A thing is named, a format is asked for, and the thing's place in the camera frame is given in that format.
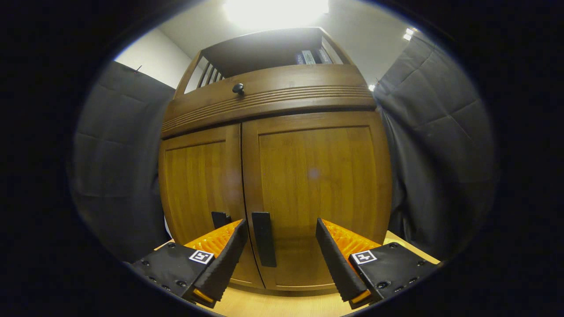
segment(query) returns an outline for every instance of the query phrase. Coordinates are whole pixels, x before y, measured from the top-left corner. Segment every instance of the black door handle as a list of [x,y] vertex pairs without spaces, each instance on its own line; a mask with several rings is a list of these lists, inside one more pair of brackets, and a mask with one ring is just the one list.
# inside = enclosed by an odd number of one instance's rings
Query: black door handle
[[231,223],[231,216],[226,213],[211,212],[211,218],[216,229]]
[[262,266],[276,267],[270,213],[251,213],[251,217],[253,218],[254,239],[257,242],[261,264]]
[[233,92],[236,93],[236,94],[242,95],[242,94],[245,93],[245,92],[243,91],[243,88],[244,88],[243,84],[237,83],[237,84],[235,84],[235,86],[233,86],[233,89],[232,89],[231,91],[233,91]]

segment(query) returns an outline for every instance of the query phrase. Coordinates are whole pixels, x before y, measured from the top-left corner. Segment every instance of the gray padded curtain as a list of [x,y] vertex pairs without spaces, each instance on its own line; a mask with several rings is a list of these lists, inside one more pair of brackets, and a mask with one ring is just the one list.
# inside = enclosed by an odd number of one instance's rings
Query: gray padded curtain
[[418,33],[373,94],[392,160],[389,230],[448,259],[489,211],[499,178],[482,99],[455,61]]
[[158,188],[162,119],[174,89],[112,62],[86,101],[74,138],[73,198],[83,220],[122,261],[164,243]]

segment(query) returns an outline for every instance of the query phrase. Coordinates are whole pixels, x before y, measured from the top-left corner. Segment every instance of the cabinet drawer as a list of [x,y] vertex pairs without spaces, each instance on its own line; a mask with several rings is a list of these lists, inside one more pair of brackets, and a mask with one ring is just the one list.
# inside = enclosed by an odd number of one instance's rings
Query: cabinet drawer
[[[232,92],[244,85],[242,95]],[[374,108],[364,78],[354,65],[291,65],[226,78],[172,100],[162,138],[248,116],[299,109]]]

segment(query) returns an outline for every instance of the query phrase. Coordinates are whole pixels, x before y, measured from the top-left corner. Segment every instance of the ceiling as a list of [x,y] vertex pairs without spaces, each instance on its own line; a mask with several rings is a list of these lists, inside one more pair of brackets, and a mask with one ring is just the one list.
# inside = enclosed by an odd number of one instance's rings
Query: ceiling
[[[229,22],[226,0],[207,0],[159,26],[190,58],[213,44],[269,28],[244,28]],[[407,46],[410,25],[397,16],[359,0],[329,0],[329,13],[303,27],[322,27],[349,54],[368,84],[376,83]]]

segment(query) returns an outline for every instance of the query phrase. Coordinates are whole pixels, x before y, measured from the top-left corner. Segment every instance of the ceiling light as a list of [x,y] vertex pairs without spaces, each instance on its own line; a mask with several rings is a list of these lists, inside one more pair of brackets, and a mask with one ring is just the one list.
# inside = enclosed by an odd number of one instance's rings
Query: ceiling light
[[227,0],[227,19],[243,28],[307,26],[329,12],[328,0]]

